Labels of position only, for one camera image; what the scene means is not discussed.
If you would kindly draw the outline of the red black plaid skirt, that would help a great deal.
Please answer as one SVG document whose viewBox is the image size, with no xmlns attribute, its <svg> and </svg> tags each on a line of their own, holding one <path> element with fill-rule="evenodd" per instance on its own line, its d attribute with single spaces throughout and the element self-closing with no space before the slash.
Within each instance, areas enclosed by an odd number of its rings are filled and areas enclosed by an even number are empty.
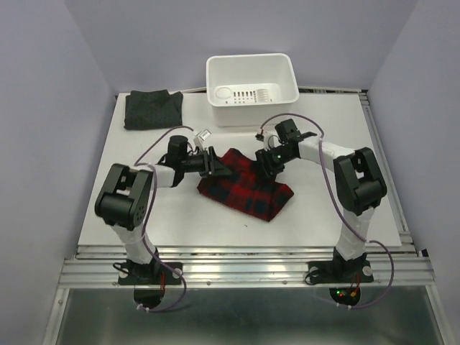
<svg viewBox="0 0 460 345">
<path fill-rule="evenodd" d="M 235 148 L 228 149 L 220 161 L 232 175 L 202 178 L 197 186 L 198 192 L 212 201 L 270 222 L 294 196 L 288 185 L 274 178 L 258 178 L 257 163 Z"/>
</svg>

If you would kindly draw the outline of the grey polka dot skirt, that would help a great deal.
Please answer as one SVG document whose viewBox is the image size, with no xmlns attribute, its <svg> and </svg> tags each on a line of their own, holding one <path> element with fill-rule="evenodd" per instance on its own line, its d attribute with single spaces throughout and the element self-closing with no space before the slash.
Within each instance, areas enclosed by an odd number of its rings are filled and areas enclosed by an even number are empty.
<svg viewBox="0 0 460 345">
<path fill-rule="evenodd" d="M 182 104 L 181 92 L 131 91 L 125 98 L 124 128 L 145 131 L 181 126 Z"/>
</svg>

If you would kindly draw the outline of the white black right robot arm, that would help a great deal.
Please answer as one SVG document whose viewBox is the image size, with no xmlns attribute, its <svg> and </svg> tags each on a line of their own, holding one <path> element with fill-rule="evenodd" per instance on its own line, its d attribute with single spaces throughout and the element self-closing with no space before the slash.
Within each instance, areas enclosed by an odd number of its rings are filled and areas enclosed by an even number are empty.
<svg viewBox="0 0 460 345">
<path fill-rule="evenodd" d="M 367 233 L 375 209 L 387 195 L 387 185 L 374 152 L 349 149 L 325 141 L 324 131 L 302 133 L 292 119 L 275 126 L 275 134 L 259 128 L 257 140 L 264 147 L 256 151 L 263 178 L 274 178 L 294 159 L 315 162 L 322 173 L 334 174 L 326 181 L 333 207 L 341 219 L 341 233 L 330 260 L 309 262 L 308 285 L 348 282 L 355 277 L 372 282 L 367 261 Z"/>
</svg>

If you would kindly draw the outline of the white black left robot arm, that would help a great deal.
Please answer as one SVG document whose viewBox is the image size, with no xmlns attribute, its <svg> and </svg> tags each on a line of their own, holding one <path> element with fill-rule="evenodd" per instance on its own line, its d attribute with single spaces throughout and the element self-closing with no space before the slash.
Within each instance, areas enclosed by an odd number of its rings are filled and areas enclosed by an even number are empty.
<svg viewBox="0 0 460 345">
<path fill-rule="evenodd" d="M 134 167 L 114 164 L 95 202 L 95 214 L 117 234 L 126 251 L 126 261 L 116 263 L 122 285 L 152 284 L 167 269 L 147 235 L 146 225 L 159 188 L 174 188 L 187 173 L 202 178 L 229 177 L 232 171 L 203 143 L 209 130 L 195 133 L 195 149 L 183 135 L 169 138 L 167 152 L 153 165 L 137 162 Z"/>
</svg>

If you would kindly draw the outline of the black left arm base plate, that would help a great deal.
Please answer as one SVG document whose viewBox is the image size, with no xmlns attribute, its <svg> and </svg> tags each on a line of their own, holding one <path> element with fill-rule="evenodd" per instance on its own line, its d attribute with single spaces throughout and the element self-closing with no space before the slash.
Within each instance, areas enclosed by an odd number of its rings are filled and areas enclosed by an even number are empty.
<svg viewBox="0 0 460 345">
<path fill-rule="evenodd" d="M 127 259 L 115 262 L 112 267 L 118 272 L 117 284 L 134 287 L 133 299 L 136 307 L 146 312 L 160 312 L 172 309 L 160 307 L 168 285 L 179 286 L 182 280 L 178 276 L 182 272 L 182 262 L 169 262 L 175 272 L 171 272 L 156 260 L 149 264 L 137 264 Z"/>
</svg>

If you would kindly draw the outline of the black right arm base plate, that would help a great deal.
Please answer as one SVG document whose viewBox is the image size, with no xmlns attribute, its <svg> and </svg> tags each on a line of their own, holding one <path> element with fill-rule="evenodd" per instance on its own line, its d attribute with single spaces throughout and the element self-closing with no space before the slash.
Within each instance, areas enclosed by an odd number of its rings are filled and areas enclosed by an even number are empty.
<svg viewBox="0 0 460 345">
<path fill-rule="evenodd" d="M 304 276 L 306 285 L 330 285 L 332 301 L 349 309 L 358 306 L 362 294 L 361 284 L 371 282 L 374 282 L 373 271 L 366 259 L 309 262 Z"/>
</svg>

